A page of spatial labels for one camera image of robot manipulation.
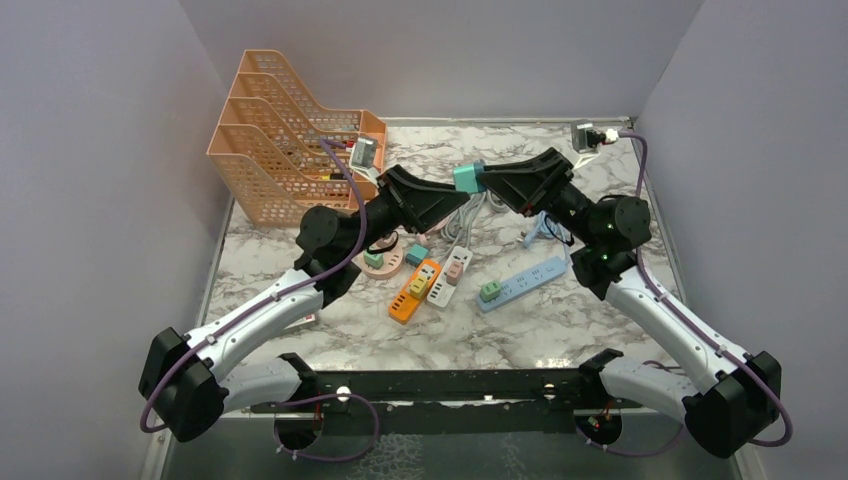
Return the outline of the green plug adapter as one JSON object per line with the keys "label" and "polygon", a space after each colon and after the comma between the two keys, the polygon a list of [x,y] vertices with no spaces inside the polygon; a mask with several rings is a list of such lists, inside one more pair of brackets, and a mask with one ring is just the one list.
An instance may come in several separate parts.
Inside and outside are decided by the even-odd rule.
{"label": "green plug adapter", "polygon": [[497,280],[492,280],[481,286],[479,290],[479,299],[488,303],[498,298],[502,293],[502,285]]}
{"label": "green plug adapter", "polygon": [[363,262],[372,269],[380,269],[384,265],[384,254],[383,253],[372,253],[369,251],[365,251],[363,253]]}

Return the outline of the yellow cube plug adapter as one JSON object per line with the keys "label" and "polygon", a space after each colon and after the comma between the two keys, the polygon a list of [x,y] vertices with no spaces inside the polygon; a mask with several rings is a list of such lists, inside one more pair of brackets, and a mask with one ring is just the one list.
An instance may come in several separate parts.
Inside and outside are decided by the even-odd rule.
{"label": "yellow cube plug adapter", "polygon": [[427,274],[417,275],[408,285],[410,296],[416,300],[423,299],[429,292],[432,277]]}

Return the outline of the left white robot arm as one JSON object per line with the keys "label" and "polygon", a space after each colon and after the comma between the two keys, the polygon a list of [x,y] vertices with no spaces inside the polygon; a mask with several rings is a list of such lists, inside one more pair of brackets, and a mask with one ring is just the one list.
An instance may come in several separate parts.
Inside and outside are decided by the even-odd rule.
{"label": "left white robot arm", "polygon": [[229,317],[184,334],[167,327],[153,337],[138,387],[146,401],[142,432],[167,429],[179,441],[197,438],[234,398],[235,388],[224,381],[248,354],[347,293],[360,274],[356,255],[398,228],[426,232],[470,199],[453,184],[418,178],[401,166],[381,174],[377,187],[371,200],[354,194],[353,213],[308,208],[296,237],[302,253],[291,269]]}

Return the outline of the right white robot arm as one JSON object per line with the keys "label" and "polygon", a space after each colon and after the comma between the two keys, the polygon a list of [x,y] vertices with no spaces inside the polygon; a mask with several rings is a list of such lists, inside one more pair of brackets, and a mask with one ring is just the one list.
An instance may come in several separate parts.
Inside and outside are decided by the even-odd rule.
{"label": "right white robot arm", "polygon": [[475,177],[515,213],[544,213],[581,241],[570,255],[578,283],[635,321],[685,374],[599,354],[576,383],[585,404],[635,401],[682,423],[718,458],[756,443],[785,416],[778,360],[766,351],[751,354],[712,329],[648,271],[639,251],[651,238],[645,200],[622,194],[591,200],[573,185],[571,162],[554,148],[523,162],[478,167]]}

